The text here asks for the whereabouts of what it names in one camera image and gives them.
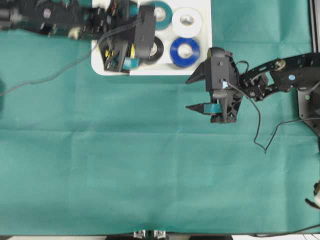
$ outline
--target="tape roll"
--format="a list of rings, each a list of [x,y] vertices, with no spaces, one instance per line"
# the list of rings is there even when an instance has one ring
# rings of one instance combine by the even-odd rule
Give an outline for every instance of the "tape roll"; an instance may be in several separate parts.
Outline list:
[[[153,44],[153,48],[151,49],[150,57],[148,60],[145,60],[145,63],[154,64],[162,57],[163,54],[164,54],[164,44],[159,38],[154,37],[154,44]]]
[[[200,57],[200,47],[191,38],[177,38],[171,45],[170,56],[175,65],[187,68],[196,63]]]
[[[173,31],[182,38],[194,38],[200,33],[202,25],[200,13],[192,8],[180,8],[172,17]]]
[[[171,7],[163,1],[152,1],[148,4],[154,6],[154,14],[156,17],[155,29],[166,29],[172,21],[173,12]]]

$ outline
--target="screw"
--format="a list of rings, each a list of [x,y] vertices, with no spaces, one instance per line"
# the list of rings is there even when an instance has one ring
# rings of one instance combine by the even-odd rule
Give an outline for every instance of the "screw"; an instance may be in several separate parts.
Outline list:
[[[43,17],[45,19],[49,19],[51,17],[51,10],[49,8],[46,8],[43,12]]]
[[[293,75],[293,74],[289,75],[289,80],[290,80],[290,81],[296,80],[296,76]]]

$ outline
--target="blue tape roll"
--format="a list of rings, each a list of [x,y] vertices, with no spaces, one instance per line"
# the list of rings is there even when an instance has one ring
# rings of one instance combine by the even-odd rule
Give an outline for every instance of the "blue tape roll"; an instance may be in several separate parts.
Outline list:
[[[163,1],[151,1],[148,3],[155,8],[161,8],[165,12],[165,18],[161,21],[157,21],[155,25],[156,30],[164,30],[166,29],[172,21],[173,12],[171,7]]]
[[[188,58],[183,58],[179,56],[178,54],[178,49],[182,44],[187,44],[192,48],[192,55]],[[171,45],[170,48],[170,55],[172,58],[172,61],[175,65],[182,67],[182,68],[187,68],[192,66],[193,64],[196,63],[196,61],[200,57],[200,47],[198,43],[193,40],[192,38],[182,38],[179,37],[177,38]]]

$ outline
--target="teal tape piece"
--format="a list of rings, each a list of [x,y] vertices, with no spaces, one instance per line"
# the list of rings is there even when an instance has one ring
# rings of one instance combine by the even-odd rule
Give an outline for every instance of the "teal tape piece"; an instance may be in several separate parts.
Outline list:
[[[139,67],[139,58],[126,57],[124,59],[124,63],[122,67],[123,70],[130,71],[132,69],[136,69],[137,67]]]
[[[173,12],[171,7],[163,1],[151,1],[148,4],[155,7],[154,13],[157,17],[155,29],[156,30],[166,29],[171,24],[171,21],[172,21]],[[158,15],[157,9],[163,10],[163,11],[159,11],[159,14],[161,15],[164,13],[163,14],[164,16],[157,16]]]
[[[203,106],[204,114],[220,114],[222,113],[221,104],[205,104]]]
[[[135,15],[137,15],[139,12],[139,8],[137,7],[136,4],[131,4],[130,5],[130,16],[133,17]]]

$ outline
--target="black cable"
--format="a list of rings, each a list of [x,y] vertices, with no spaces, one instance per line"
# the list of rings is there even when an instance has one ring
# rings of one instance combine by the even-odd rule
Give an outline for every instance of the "black cable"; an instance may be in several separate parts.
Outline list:
[[[320,86],[320,81],[316,85],[314,85],[314,87],[312,87],[311,89],[298,89],[298,91],[303,92],[303,93],[313,92],[319,86]]]
[[[279,234],[266,234],[266,235],[252,235],[252,237],[256,237],[256,238],[272,238],[272,237],[280,237],[280,236],[286,236],[286,235],[291,235],[291,234],[301,234],[305,231],[311,230],[311,229],[315,229],[315,228],[320,228],[320,224],[317,225],[313,225],[313,226],[309,226],[297,231],[291,231],[291,232],[285,232],[285,233],[279,233]]]
[[[278,131],[278,128],[281,126],[281,125],[285,125],[285,124],[292,124],[292,123],[299,123],[299,122],[304,122],[304,121],[310,121],[310,120],[320,120],[320,117],[310,117],[310,118],[305,118],[305,119],[298,119],[298,120],[292,120],[292,121],[284,121],[284,122],[281,122],[279,123],[275,129],[273,130],[273,134],[271,136],[271,139],[269,140],[269,143],[268,145],[266,146],[265,148],[265,152],[267,152],[268,148],[270,147],[272,141],[274,140],[276,134],[277,134],[277,131]]]
[[[120,27],[117,27],[115,29],[112,29],[106,33],[104,33],[100,38],[99,40],[97,41],[96,45],[92,48],[92,50],[87,53],[86,55],[84,55],[83,57],[79,58],[78,60],[72,62],[72,63],[69,63],[67,64],[66,66],[64,66],[63,68],[61,68],[59,71],[57,71],[56,73],[52,74],[51,76],[47,76],[47,77],[44,77],[44,78],[40,78],[39,80],[33,80],[33,81],[25,81],[23,83],[20,83],[4,92],[1,92],[0,93],[0,97],[1,96],[4,96],[4,95],[7,95],[13,91],[15,91],[16,89],[19,89],[23,86],[26,86],[26,85],[36,85],[36,84],[43,84],[43,83],[46,83],[46,82],[49,82],[49,81],[52,81],[54,79],[56,79],[57,77],[59,77],[62,73],[64,73],[65,71],[75,67],[76,65],[82,63],[84,60],[88,59],[91,54],[93,53],[94,50],[96,50],[96,48],[99,46],[99,44],[101,44],[102,41],[104,41],[106,38],[112,36],[112,35],[115,35],[115,34],[118,34],[118,33],[121,33],[121,32],[124,32],[124,31],[127,31],[129,29],[132,29],[134,28],[136,25],[138,25],[139,23],[141,23],[143,21],[142,18],[139,18],[135,21],[133,21],[132,23],[129,23],[129,24],[126,24],[126,25],[123,25],[123,26],[120,26]]]
[[[239,93],[243,94],[247,99],[249,99],[249,101],[252,103],[252,105],[256,109],[256,111],[258,113],[258,126],[257,126],[257,129],[256,129],[256,134],[255,134],[253,142],[254,142],[254,144],[258,145],[260,148],[262,148],[264,150],[265,154],[267,154],[268,148],[270,147],[272,141],[274,140],[274,138],[275,138],[275,136],[277,134],[278,128],[280,126],[285,125],[285,124],[299,123],[299,122],[310,121],[310,120],[320,120],[320,117],[310,117],[310,118],[304,118],[304,119],[281,122],[274,128],[274,130],[273,130],[273,132],[271,134],[271,139],[269,140],[267,146],[264,147],[262,144],[257,142],[257,138],[259,136],[259,132],[260,132],[260,128],[261,128],[261,119],[262,119],[261,112],[260,112],[259,108],[257,107],[256,103],[244,91],[242,91],[241,89],[237,88],[236,86],[234,86],[230,82],[227,82],[227,83],[228,83],[228,85],[230,87],[232,87],[233,89],[237,90]]]
[[[314,237],[315,239],[320,240],[320,239],[317,238],[314,234],[311,234],[311,235],[312,235],[312,237]]]
[[[250,68],[249,62],[242,60],[242,61],[238,61],[235,65],[237,66],[238,64],[246,64],[245,73],[247,73],[249,71],[249,68]]]
[[[262,144],[257,142],[257,138],[259,136],[259,131],[260,131],[260,127],[261,127],[261,112],[260,112],[259,108],[257,107],[256,103],[247,94],[245,94],[244,91],[240,90],[239,88],[237,88],[236,86],[234,86],[230,82],[227,82],[227,83],[228,83],[228,85],[230,87],[232,87],[233,89],[237,90],[239,93],[241,93],[244,96],[246,96],[246,98],[252,103],[252,105],[254,106],[255,110],[257,111],[257,113],[258,113],[258,127],[256,129],[256,134],[255,134],[253,142],[254,142],[254,144],[258,145],[260,148],[262,148],[264,150],[264,153],[266,154],[267,153],[267,149]]]

